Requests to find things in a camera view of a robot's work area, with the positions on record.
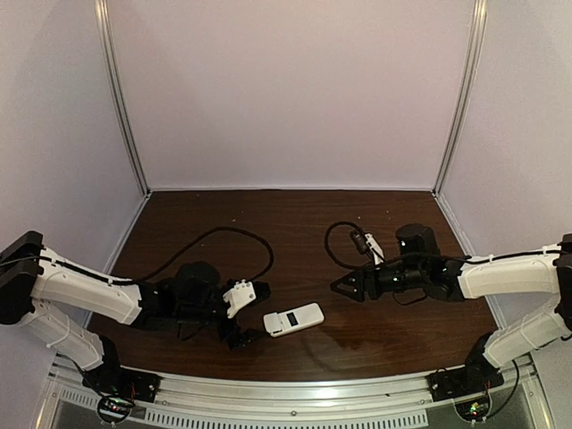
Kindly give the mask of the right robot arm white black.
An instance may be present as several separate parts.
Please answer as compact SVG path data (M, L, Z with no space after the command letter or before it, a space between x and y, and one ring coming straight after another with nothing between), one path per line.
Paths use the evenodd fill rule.
M463 302L509 293L550 294L550 299L519 321L481 336L463 366L428 375L433 400L474 395L503 384L501 368L534 349L571 337L571 237L537 250L487 257L448 257L433 230L406 224L395 236L400 253L387 259L374 236L352 223L349 236L366 265L349 265L331 283L332 291L356 302L384 293L421 290L425 297Z

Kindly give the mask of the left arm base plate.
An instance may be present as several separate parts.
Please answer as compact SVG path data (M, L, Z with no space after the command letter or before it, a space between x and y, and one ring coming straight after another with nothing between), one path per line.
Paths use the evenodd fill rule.
M81 371L82 384L105 396L118 396L127 400L153 403L162 377L121 367L114 374L106 374L101 368Z

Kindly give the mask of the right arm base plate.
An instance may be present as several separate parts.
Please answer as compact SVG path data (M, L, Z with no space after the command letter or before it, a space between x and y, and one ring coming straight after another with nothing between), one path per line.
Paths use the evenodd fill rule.
M504 384L498 369L482 369L480 366L461 366L439 369L426 377L433 401L452 400Z

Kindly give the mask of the white red remote control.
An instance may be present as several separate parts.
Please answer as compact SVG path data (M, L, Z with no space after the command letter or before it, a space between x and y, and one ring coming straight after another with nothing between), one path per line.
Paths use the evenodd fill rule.
M317 303L296 307L281 313L263 316L265 331L272 338L279 338L294 332L317 326L324 321L324 313Z

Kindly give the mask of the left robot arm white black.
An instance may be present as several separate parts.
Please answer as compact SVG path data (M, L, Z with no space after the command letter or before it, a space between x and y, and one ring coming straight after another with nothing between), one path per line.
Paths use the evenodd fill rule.
M158 282L149 276L110 276L58 255L37 231L24 233L1 252L1 323L29 329L72 360L88 387L110 397L123 395L131 384L115 344L80 327L59 304L139 331L173 331L182 341L213 326L220 341L236 349L262 336L240 328L239 311L270 296L269 284L257 279L222 283L218 271L203 261L184 264Z

